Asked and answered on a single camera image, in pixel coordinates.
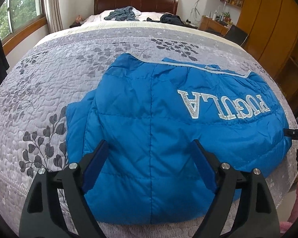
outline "quilted bedspread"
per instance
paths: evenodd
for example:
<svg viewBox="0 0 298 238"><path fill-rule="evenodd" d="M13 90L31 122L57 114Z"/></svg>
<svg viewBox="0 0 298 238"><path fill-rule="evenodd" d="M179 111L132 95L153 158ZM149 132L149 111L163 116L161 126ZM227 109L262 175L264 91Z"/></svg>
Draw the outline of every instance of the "quilted bedspread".
<svg viewBox="0 0 298 238"><path fill-rule="evenodd" d="M216 64L240 74L258 73L274 91L289 127L296 120L280 89L255 59L237 45L202 31L151 22L105 22L44 38L17 63L0 86L0 214L18 233L28 190L41 167L58 171L68 164L65 111L97 87L109 65L124 52L141 59ZM279 205L296 175L297 142L266 179ZM64 193L59 191L67 226L75 232ZM224 232L233 225L233 203ZM99 223L108 238L192 237L202 218L184 223L120 226Z"/></svg>

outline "wooden headboard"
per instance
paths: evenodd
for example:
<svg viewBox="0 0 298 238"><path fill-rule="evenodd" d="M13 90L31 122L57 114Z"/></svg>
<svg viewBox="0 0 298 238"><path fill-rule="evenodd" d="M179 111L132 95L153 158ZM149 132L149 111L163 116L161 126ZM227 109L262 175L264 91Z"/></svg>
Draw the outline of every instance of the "wooden headboard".
<svg viewBox="0 0 298 238"><path fill-rule="evenodd" d="M178 2L179 0L94 0L94 15L126 6L132 6L141 12L177 14Z"/></svg>

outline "white sheet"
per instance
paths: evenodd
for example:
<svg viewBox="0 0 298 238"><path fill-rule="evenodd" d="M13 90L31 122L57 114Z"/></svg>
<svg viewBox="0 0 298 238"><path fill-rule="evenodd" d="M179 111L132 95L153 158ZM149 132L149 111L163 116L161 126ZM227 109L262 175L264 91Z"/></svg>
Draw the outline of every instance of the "white sheet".
<svg viewBox="0 0 298 238"><path fill-rule="evenodd" d="M107 11L103 11L101 14L91 15L85 20L85 22L82 25L89 24L92 22L105 21L104 18L107 17L113 11L114 10L107 10ZM139 21L146 21L147 18L150 18L152 20L160 20L161 16L163 15L163 13L158 13L158 12L140 12L135 8L133 9L133 12L135 13L136 19Z"/></svg>

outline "green foliage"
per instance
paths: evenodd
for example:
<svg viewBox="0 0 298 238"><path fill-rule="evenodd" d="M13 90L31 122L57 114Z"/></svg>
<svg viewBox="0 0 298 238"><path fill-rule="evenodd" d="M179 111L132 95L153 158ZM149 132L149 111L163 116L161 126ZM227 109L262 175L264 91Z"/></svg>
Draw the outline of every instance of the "green foliage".
<svg viewBox="0 0 298 238"><path fill-rule="evenodd" d="M8 0L0 7L0 37L3 39L8 34ZM13 30L26 24L37 16L35 0L10 0L10 17Z"/></svg>
<svg viewBox="0 0 298 238"><path fill-rule="evenodd" d="M8 23L8 1L5 0L3 5L0 7L0 38L3 39L10 34L9 23Z"/></svg>
<svg viewBox="0 0 298 238"><path fill-rule="evenodd" d="M11 0L12 28L16 29L37 16L35 0Z"/></svg>

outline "stuffed toy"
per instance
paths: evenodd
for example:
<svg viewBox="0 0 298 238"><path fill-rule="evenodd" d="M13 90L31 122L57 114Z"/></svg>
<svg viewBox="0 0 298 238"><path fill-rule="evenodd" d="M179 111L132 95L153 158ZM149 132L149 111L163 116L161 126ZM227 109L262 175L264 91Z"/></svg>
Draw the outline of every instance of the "stuffed toy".
<svg viewBox="0 0 298 238"><path fill-rule="evenodd" d="M76 23L80 23L80 22L82 22L83 21L83 18L81 17L81 15L78 15L77 17L76 17L76 19L75 19L75 22Z"/></svg>

